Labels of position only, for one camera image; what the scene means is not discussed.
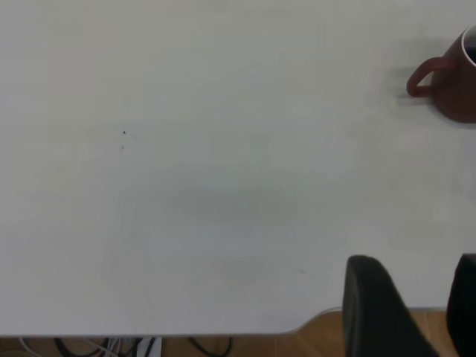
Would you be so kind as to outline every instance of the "wooden floor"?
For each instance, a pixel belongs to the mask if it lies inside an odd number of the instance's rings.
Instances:
[[[457,357],[446,330],[444,312],[413,311],[412,315],[423,335],[442,357]],[[226,349],[227,337],[197,338],[203,347],[220,353]],[[59,357],[50,338],[29,338],[28,343],[43,357]],[[71,351],[82,354],[91,347],[80,339],[67,339]],[[0,354],[21,349],[18,340],[0,339]],[[204,357],[186,338],[164,338],[163,357]],[[8,356],[20,356],[11,353]],[[340,312],[331,312],[310,321],[291,335],[234,337],[229,357],[344,357],[344,342]]]

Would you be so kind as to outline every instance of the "white cable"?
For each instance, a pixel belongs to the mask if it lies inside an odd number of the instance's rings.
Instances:
[[[117,353],[112,352],[111,350],[108,350],[107,348],[104,348],[103,346],[101,346],[100,344],[97,344],[96,342],[90,340],[89,338],[84,338],[84,341],[86,341],[92,346],[99,348],[101,351],[105,352],[106,354],[109,353],[112,357],[118,357]]]
[[[117,341],[117,340],[116,340],[115,338],[109,339],[109,342],[108,342],[108,344],[107,344],[107,349],[108,349],[109,351],[114,352],[114,346],[116,345],[116,341]],[[104,355],[104,357],[111,357],[111,353],[106,353],[106,354]]]
[[[39,353],[36,353],[35,351],[33,351],[23,338],[19,338],[19,340],[20,340],[20,344],[22,344],[23,348],[25,348],[28,353],[30,353],[34,357],[43,357]]]
[[[111,341],[111,346],[108,347],[108,350],[111,352],[105,354],[104,357],[110,357],[111,353],[114,353],[114,348],[116,347],[116,344],[118,343],[119,338],[112,338],[110,341]]]
[[[118,354],[122,352],[122,338],[119,338],[119,343],[118,343]]]

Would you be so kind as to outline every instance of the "mug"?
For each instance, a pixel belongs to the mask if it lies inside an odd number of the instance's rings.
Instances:
[[[412,97],[430,97],[448,118],[476,123],[476,25],[467,28],[442,57],[427,59],[407,82]],[[429,86],[418,84],[433,72]]]

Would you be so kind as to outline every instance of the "cable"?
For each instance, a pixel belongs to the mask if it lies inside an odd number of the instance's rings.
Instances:
[[[228,347],[226,347],[226,350],[224,353],[212,353],[210,351],[207,351],[205,348],[202,347],[201,344],[199,344],[195,338],[188,338],[188,341],[201,353],[206,355],[207,357],[226,357],[230,354],[231,349],[233,348],[233,339],[230,337],[228,340]]]
[[[118,355],[120,355],[120,352],[122,350],[122,338],[118,338]]]
[[[114,348],[116,348],[116,344],[118,343],[119,338],[112,338],[109,343],[107,344],[107,350],[114,352]],[[105,357],[110,357],[111,353],[108,352],[105,354]]]
[[[149,345],[147,346],[146,354],[144,355],[144,357],[149,357],[150,351],[152,351],[152,347],[154,346],[154,342],[155,342],[155,337],[150,339]]]
[[[89,344],[92,345],[92,346],[97,347],[99,350],[103,351],[103,352],[106,354],[106,357],[107,357],[107,356],[119,357],[119,356],[117,355],[117,353],[112,352],[111,350],[108,350],[108,349],[107,349],[106,347],[104,347],[102,344],[97,344],[96,342],[90,340],[89,338],[84,338],[84,341],[86,341],[87,343],[89,343]]]
[[[109,342],[107,343],[107,346],[106,346],[106,349],[107,349],[107,350],[110,350],[110,349],[111,349],[111,346],[112,346],[112,342],[113,342],[113,341],[114,341],[113,339],[109,340]]]
[[[20,344],[22,344],[23,348],[25,348],[28,353],[30,353],[31,355],[35,357],[43,357],[39,353],[36,353],[35,351],[33,351],[23,338],[20,338],[19,340],[20,340]]]
[[[59,354],[62,357],[93,357],[93,356],[97,355],[98,353],[100,353],[98,357],[104,357],[104,355],[105,355],[105,353],[102,352],[99,348],[97,348],[96,350],[94,350],[90,353],[86,353],[85,355],[77,355],[76,353],[72,353],[72,351],[70,351],[65,346],[65,344],[63,343],[61,338],[53,338],[53,341],[54,341],[54,344],[56,345],[56,347],[58,349]],[[109,344],[109,339],[104,338],[104,341],[101,344],[101,346],[106,348],[108,344]]]
[[[124,354],[121,353],[120,355],[127,357],[132,352],[132,357],[137,357],[137,347],[139,346],[141,341],[142,341],[142,338],[134,338],[132,347],[126,353]]]
[[[121,341],[120,338],[115,338],[115,339],[113,339],[112,342],[111,342],[111,346],[108,347],[108,350],[110,350],[112,353],[114,353],[114,349],[116,348],[116,345],[118,345],[118,346],[119,346],[119,349],[118,349],[118,351],[116,352],[116,354],[118,354],[118,353],[120,352],[120,341]]]

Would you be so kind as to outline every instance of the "white table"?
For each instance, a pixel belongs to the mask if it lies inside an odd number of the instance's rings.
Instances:
[[[476,131],[403,91],[475,14],[1,1],[0,335],[284,332],[341,305],[352,254],[445,306]]]

